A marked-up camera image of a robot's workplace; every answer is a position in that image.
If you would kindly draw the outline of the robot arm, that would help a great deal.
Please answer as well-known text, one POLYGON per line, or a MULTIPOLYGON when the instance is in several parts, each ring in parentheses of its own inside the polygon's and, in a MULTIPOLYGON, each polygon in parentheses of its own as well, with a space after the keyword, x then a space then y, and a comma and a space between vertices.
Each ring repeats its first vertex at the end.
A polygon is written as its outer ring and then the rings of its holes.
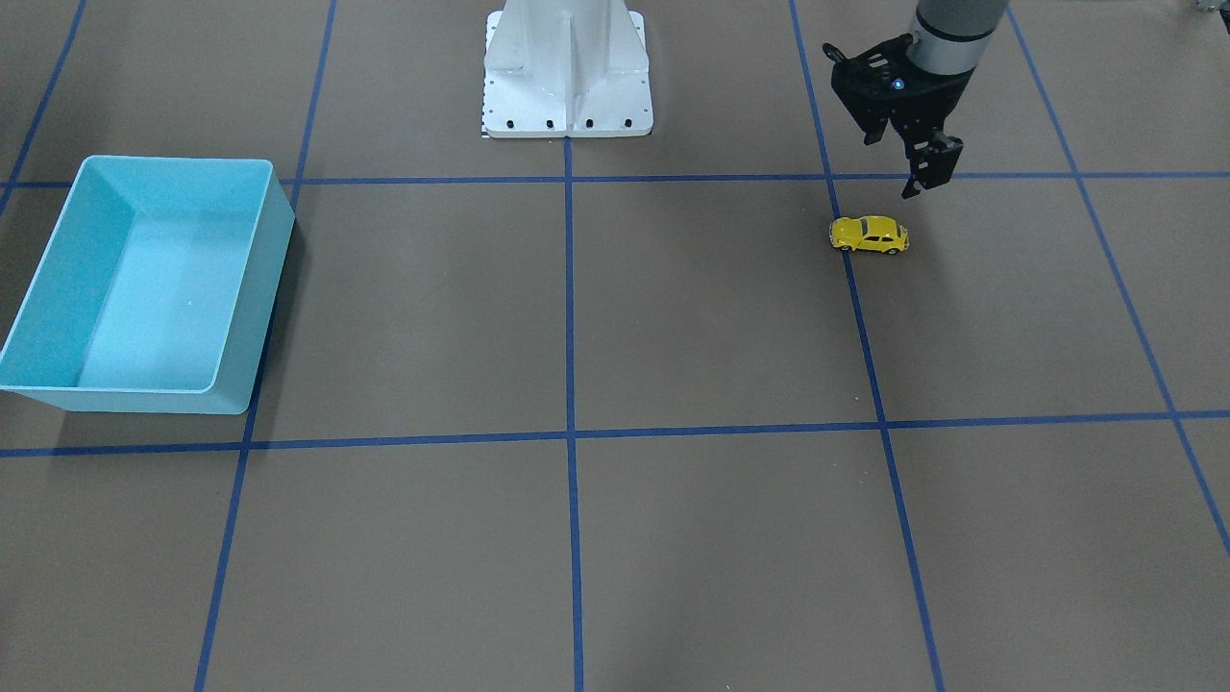
POLYGON ((903 141, 909 176, 902 197, 950 183, 966 143, 945 124, 993 38, 1006 1, 919 1, 904 34, 847 57, 823 44, 830 86, 863 132, 878 143, 887 130, 903 141))

